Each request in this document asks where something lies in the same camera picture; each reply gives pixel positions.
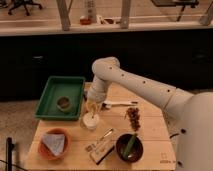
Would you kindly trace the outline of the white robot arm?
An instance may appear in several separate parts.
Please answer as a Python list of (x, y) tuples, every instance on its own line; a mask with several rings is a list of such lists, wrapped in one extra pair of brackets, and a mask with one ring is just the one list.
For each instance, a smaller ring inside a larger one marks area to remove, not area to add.
[(213, 92), (192, 94), (180, 88), (126, 72), (116, 57), (92, 64), (87, 99), (102, 103), (115, 82), (180, 120), (175, 171), (213, 171)]

